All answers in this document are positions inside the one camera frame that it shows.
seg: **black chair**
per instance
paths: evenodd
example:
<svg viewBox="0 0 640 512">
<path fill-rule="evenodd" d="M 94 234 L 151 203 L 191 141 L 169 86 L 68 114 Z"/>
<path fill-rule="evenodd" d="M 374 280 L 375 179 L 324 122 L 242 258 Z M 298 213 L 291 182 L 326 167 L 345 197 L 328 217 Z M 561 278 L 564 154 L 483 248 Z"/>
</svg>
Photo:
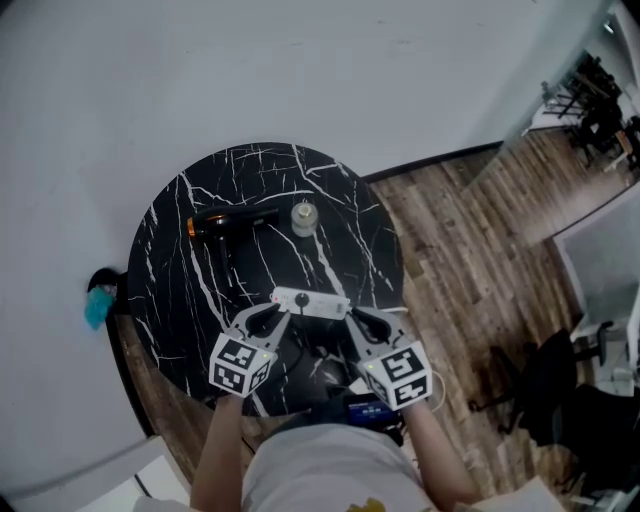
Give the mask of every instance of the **black chair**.
<svg viewBox="0 0 640 512">
<path fill-rule="evenodd" d="M 569 492 L 584 473 L 582 494 L 604 489 L 629 492 L 640 476 L 640 394 L 621 397 L 581 385 L 553 418 L 554 443 L 571 450 L 578 463 L 559 483 Z"/>
<path fill-rule="evenodd" d="M 513 386 L 502 396 L 484 405 L 470 401 L 469 409 L 479 412 L 514 400 L 509 424 L 500 425 L 498 432 L 510 434 L 518 417 L 524 413 L 520 420 L 520 428 L 528 429 L 531 437 L 539 444 L 550 442 L 554 411 L 574 391 L 577 384 L 576 361 L 598 356 L 600 364 L 604 363 L 605 331 L 611 325 L 611 322 L 602 324 L 598 329 L 597 345 L 577 354 L 574 353 L 569 332 L 566 329 L 558 331 L 538 350 L 529 350 L 532 353 L 522 373 L 500 347 L 491 347 L 491 354 L 502 362 Z"/>
</svg>

